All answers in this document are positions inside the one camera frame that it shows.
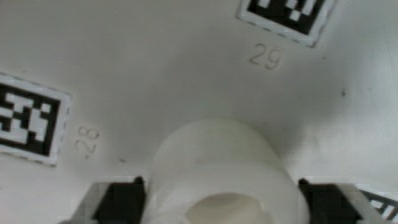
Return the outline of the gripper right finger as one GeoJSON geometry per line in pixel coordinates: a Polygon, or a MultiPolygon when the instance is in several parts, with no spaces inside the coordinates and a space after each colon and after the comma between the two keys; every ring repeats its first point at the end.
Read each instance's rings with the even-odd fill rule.
{"type": "Polygon", "coordinates": [[[308,224],[398,224],[398,199],[349,183],[299,180],[310,208],[308,224]]]}

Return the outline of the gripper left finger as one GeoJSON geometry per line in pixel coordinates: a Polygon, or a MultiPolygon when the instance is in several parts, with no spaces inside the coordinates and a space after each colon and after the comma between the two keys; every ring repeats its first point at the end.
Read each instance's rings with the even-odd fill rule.
{"type": "Polygon", "coordinates": [[[72,218],[59,224],[141,224],[146,203],[145,178],[91,185],[72,218]]]}

